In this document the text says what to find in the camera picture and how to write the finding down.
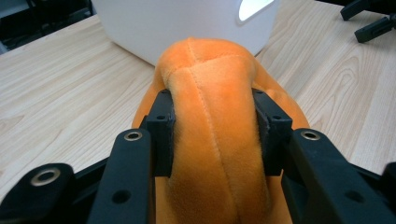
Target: orange plush toy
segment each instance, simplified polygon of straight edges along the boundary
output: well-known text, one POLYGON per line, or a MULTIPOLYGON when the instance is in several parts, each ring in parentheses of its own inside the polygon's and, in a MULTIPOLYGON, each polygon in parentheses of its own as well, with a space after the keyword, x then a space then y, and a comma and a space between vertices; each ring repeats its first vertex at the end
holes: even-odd
POLYGON ((161 57, 133 127, 157 93, 174 101, 174 162, 156 178, 157 223, 291 223, 280 177, 266 177, 251 89, 265 91, 293 119, 300 107, 243 47, 217 39, 178 42, 161 57))

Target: black object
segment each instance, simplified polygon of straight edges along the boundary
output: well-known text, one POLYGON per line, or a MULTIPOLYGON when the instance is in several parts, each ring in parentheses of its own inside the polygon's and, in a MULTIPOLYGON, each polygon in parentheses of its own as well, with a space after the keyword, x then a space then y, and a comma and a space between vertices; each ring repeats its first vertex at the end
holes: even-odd
MULTIPOLYGON (((293 223, 395 223, 396 162, 382 175, 354 166, 323 133, 293 131, 268 95, 252 94, 265 174, 284 170, 293 223)), ((75 175, 55 163, 24 176, 0 205, 0 223, 154 223, 154 176, 172 175, 175 121, 170 92, 161 91, 140 129, 118 135, 108 159, 75 175)))
MULTIPOLYGON (((385 0, 355 0, 341 10, 341 15, 344 21, 348 21, 358 13, 369 8, 372 4, 378 2, 385 2, 385 0)), ((388 4, 389 11, 396 12, 396 1, 387 0, 386 3, 388 4)), ((390 13, 389 18, 384 17, 359 29, 355 32, 355 36, 359 43, 364 43, 391 31, 392 28, 396 29, 396 13, 390 13)))

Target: white box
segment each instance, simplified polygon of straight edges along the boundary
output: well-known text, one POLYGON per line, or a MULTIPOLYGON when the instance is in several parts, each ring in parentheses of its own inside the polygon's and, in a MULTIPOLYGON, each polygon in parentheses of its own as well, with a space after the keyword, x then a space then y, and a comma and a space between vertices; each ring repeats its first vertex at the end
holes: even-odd
POLYGON ((107 35, 156 64, 193 36, 236 42, 253 55, 267 43, 280 0, 92 0, 107 35))

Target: wooden table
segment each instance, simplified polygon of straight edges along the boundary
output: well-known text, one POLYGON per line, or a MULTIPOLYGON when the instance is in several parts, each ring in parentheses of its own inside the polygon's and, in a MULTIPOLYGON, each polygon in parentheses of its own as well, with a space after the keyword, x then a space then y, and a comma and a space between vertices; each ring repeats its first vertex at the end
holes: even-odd
MULTIPOLYGON (((282 0, 258 59, 312 127, 353 163, 380 173, 396 161, 395 31, 359 44, 382 15, 343 21, 341 7, 282 0)), ((0 56, 0 199, 31 169, 79 171, 108 156, 128 129, 154 67, 112 43, 98 17, 0 56)))

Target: plush seam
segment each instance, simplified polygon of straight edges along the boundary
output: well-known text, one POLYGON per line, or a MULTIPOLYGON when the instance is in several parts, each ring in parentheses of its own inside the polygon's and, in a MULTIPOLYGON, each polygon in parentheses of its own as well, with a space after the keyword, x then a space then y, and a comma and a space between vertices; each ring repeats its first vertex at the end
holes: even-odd
MULTIPOLYGON (((190 51, 191 57, 193 57, 193 59, 196 60, 196 58, 194 57, 194 53, 193 53, 193 51, 191 50, 190 44, 189 44, 188 46, 189 46, 189 51, 190 51)), ((234 204, 234 206, 235 206, 235 208, 236 208, 235 210, 236 210, 236 216, 237 216, 237 218, 238 218, 238 223, 240 223, 240 218, 241 218, 241 217, 240 217, 240 215, 239 215, 238 205, 237 205, 237 203, 236 203, 236 199, 235 199, 235 195, 233 194, 233 190, 232 190, 232 188, 231 188, 230 177, 228 176, 227 172, 225 171, 224 162, 223 162, 222 157, 221 157, 221 151, 219 150, 219 145, 218 145, 217 137, 216 137, 216 134, 215 134, 215 132, 214 132, 214 130, 213 130, 213 122, 212 122, 212 120, 211 120, 211 116, 210 116, 210 114, 209 114, 209 112, 208 112, 208 110, 207 110, 207 106, 206 106, 206 103, 205 103, 205 99, 204 99, 204 96, 202 95, 202 90, 199 88, 198 80, 197 80, 198 78, 197 78, 197 76, 191 71, 190 68, 189 68, 189 71, 190 71, 190 73, 191 73, 192 79, 194 80, 195 87, 196 87, 197 90, 198 90, 198 94, 199 94, 201 103, 202 103, 202 105, 203 105, 203 107, 204 107, 204 112, 205 112, 205 116, 206 116, 206 121, 207 121, 207 123, 208 123, 208 125, 209 125, 210 135, 212 136, 212 142, 213 142, 213 144, 214 144, 215 150, 219 153, 219 159, 220 159, 221 168, 222 168, 222 170, 223 170, 223 172, 224 172, 224 174, 225 174, 225 177, 226 177, 227 187, 228 187, 228 189, 229 189, 229 191, 231 192, 231 195, 232 195, 232 197, 233 197, 233 204, 234 204)))

